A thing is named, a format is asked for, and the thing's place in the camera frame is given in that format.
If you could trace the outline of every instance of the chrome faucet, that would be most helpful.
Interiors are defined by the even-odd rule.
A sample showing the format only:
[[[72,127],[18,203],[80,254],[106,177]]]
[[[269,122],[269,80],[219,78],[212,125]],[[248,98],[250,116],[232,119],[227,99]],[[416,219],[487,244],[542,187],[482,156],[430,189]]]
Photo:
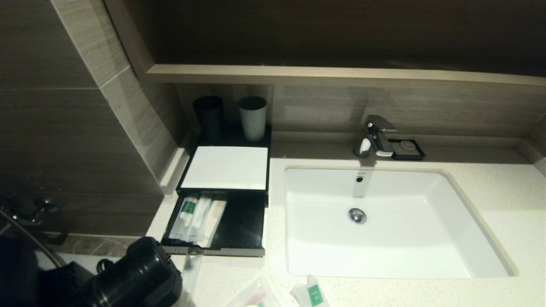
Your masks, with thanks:
[[[373,147],[377,156],[392,156],[394,150],[385,133],[395,131],[397,129],[388,120],[379,115],[368,115],[362,128],[360,142],[354,149],[354,154],[359,158],[365,158],[368,156],[370,147]]]

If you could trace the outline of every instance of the green label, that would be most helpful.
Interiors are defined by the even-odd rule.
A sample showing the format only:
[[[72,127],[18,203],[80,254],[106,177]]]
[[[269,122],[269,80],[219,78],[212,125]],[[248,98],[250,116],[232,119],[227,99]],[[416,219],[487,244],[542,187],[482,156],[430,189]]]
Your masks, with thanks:
[[[318,285],[311,286],[307,288],[309,292],[309,299],[311,300],[311,306],[314,307],[318,304],[322,304],[324,299],[322,298],[321,290],[318,288]]]
[[[184,203],[184,206],[182,207],[182,212],[186,212],[186,213],[189,213],[189,214],[193,214],[193,211],[195,210],[195,203],[194,202],[190,202],[190,201],[187,201]]]

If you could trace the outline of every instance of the sink drain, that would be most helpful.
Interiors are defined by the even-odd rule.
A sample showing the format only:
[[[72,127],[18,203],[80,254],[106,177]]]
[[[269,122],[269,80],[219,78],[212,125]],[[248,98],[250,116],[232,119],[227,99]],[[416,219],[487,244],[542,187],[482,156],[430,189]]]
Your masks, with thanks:
[[[349,210],[349,219],[357,224],[364,224],[367,220],[367,217],[364,211],[358,208],[353,208]]]

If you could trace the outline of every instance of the sink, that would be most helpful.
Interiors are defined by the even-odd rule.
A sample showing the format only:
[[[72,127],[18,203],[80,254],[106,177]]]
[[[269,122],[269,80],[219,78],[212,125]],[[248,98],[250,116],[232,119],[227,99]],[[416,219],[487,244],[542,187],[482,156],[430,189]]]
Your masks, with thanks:
[[[511,268],[442,172],[287,169],[292,275],[499,278]],[[364,218],[355,212],[363,212]]]

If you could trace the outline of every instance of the white cup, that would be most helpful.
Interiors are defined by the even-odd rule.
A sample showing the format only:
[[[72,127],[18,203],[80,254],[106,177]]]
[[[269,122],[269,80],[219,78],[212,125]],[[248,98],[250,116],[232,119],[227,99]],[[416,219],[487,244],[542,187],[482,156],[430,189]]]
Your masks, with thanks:
[[[259,141],[265,134],[265,112],[267,102],[258,96],[249,96],[239,100],[242,130],[249,141]]]

